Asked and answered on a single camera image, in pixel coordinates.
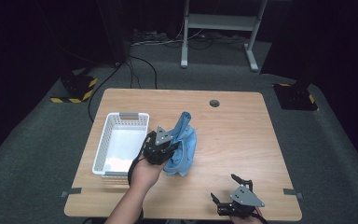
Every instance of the table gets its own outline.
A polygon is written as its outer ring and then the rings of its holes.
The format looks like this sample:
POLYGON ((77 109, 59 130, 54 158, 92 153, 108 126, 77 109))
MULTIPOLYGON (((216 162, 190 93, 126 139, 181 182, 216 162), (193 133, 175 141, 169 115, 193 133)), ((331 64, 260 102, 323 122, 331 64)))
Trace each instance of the table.
POLYGON ((189 28, 200 29, 217 29, 217 30, 236 30, 236 31, 251 31, 249 43, 244 44, 245 52, 248 57, 251 69, 254 72, 258 71, 257 62, 252 52, 252 48, 257 36, 258 28, 263 19, 264 10, 268 0, 261 0, 260 8, 257 16, 227 16, 227 15, 210 15, 210 14, 195 14, 189 12, 190 0, 186 0, 185 6, 185 29, 182 44, 182 58, 181 66, 187 68, 187 38, 189 28))
POLYGON ((222 203, 239 185, 231 174, 252 179, 265 203, 267 220, 302 217, 263 96, 257 92, 108 89, 103 94, 64 212, 70 217, 108 217, 127 185, 109 185, 91 171, 105 118, 110 112, 148 113, 149 131, 174 127, 191 114, 197 132, 193 165, 185 177, 161 173, 144 202, 145 218, 228 219, 216 213, 212 192, 222 203), (211 100, 220 103, 210 106, 211 100))

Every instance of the black curtain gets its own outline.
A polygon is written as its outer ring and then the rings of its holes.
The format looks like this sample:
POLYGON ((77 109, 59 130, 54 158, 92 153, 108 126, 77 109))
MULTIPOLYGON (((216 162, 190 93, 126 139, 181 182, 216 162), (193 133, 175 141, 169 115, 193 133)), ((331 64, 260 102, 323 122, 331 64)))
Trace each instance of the black curtain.
POLYGON ((0 146, 61 72, 35 1, 0 2, 0 146))
POLYGON ((358 150, 358 0, 292 2, 261 73, 300 80, 309 62, 358 150))

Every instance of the blue cloth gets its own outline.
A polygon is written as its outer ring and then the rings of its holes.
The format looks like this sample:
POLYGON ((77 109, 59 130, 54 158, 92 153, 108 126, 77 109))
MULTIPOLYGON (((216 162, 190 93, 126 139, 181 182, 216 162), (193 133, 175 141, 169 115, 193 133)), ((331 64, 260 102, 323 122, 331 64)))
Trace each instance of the blue cloth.
POLYGON ((188 112, 183 112, 176 126, 168 131, 172 136, 171 144, 177 142, 180 144, 164 167, 167 175, 179 173, 181 176, 185 176, 193 163, 197 136, 196 131, 188 125, 190 120, 191 115, 188 112))

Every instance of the white metal frame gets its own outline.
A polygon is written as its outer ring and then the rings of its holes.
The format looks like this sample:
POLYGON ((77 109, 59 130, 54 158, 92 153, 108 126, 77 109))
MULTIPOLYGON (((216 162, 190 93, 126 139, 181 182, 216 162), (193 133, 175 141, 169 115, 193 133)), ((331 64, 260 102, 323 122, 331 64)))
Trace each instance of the white metal frame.
POLYGON ((187 68, 187 39, 189 28, 200 29, 216 29, 216 30, 238 30, 238 31, 252 31, 249 43, 244 44, 246 55, 248 56, 249 64, 254 72, 258 71, 258 66, 255 61, 255 56, 252 52, 252 47, 255 42, 255 37, 258 32, 258 27, 263 18, 264 9, 266 8, 268 0, 262 0, 260 9, 255 17, 243 16, 225 16, 225 15, 207 15, 207 14, 190 14, 189 5, 190 0, 186 0, 185 7, 185 30, 182 44, 182 61, 181 67, 187 68))

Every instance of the white plastic basket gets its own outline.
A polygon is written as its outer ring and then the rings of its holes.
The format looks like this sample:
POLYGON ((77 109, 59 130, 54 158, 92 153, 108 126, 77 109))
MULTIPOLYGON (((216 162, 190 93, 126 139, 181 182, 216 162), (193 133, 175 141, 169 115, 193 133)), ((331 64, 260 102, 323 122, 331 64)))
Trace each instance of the white plastic basket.
POLYGON ((147 136, 146 113, 110 113, 95 155, 92 172, 102 177, 127 177, 147 136))

